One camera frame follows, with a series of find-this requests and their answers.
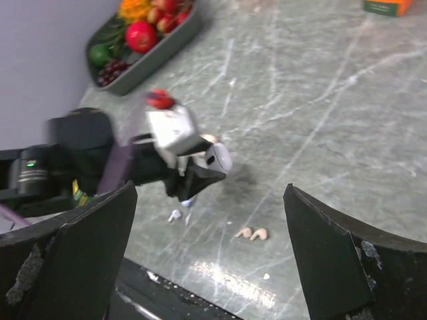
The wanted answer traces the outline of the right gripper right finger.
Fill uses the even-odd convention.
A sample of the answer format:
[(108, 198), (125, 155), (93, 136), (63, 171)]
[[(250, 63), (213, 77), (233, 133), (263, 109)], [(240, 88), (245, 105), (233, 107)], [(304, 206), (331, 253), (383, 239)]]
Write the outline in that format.
[(289, 184), (284, 208), (310, 319), (425, 319), (426, 244)]

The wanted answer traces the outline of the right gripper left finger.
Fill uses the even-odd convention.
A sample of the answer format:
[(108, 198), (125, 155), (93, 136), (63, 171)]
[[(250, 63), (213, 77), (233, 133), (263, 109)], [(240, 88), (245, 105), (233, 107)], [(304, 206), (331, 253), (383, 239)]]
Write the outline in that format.
[(133, 183), (1, 235), (2, 319), (102, 319), (129, 239)]

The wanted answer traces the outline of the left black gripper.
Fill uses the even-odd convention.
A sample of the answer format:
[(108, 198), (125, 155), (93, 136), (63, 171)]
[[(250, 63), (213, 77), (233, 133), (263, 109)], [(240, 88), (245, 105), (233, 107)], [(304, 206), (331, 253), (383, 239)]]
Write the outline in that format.
[(151, 133), (143, 133), (128, 140), (127, 145), (113, 149), (113, 188), (133, 181), (145, 185), (162, 181), (169, 197), (180, 202), (191, 199), (210, 185), (226, 178), (226, 174), (190, 163), (184, 176), (169, 167), (157, 152)]

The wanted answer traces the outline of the white earbud charging case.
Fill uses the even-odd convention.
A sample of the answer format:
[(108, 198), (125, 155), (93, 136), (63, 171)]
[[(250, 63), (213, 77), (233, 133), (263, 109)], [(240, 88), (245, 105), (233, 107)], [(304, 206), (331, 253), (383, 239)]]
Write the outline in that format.
[(204, 160), (208, 169), (227, 174), (233, 165), (228, 148), (223, 143), (213, 143), (205, 152)]

